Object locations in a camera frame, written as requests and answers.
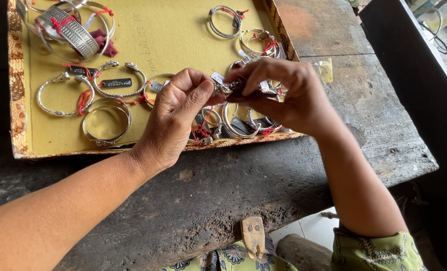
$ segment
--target sleeve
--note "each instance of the sleeve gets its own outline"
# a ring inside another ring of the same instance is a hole
[[[414,239],[405,232],[385,238],[365,238],[334,229],[331,270],[427,271]]]

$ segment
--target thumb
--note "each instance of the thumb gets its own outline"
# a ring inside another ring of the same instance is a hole
[[[259,98],[258,101],[249,102],[249,106],[260,114],[271,118],[278,123],[285,121],[288,105],[267,98]]]
[[[196,114],[202,109],[213,92],[213,83],[210,80],[203,81],[198,87],[187,95],[182,106],[177,110],[177,114],[185,119],[194,119]]]

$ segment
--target wooden workbench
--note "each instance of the wooden workbench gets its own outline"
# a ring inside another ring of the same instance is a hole
[[[301,61],[332,58],[325,90],[386,186],[437,169],[346,0],[276,0]],[[30,164],[9,137],[6,2],[0,1],[0,205],[102,156]],[[154,270],[239,239],[239,220],[276,229],[332,205],[311,137],[185,152],[93,229],[55,270]]]

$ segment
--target wooden peg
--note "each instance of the wooden peg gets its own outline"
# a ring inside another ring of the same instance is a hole
[[[240,229],[250,259],[254,260],[256,256],[261,259],[264,253],[268,253],[265,249],[265,233],[261,217],[242,219]]]

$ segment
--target person's left hand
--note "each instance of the person's left hand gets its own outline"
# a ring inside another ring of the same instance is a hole
[[[190,68],[177,73],[157,94],[145,132],[130,155],[137,161],[151,160],[158,172],[173,166],[198,112],[203,106],[225,101],[221,94],[210,97],[212,92],[213,80],[205,73]]]

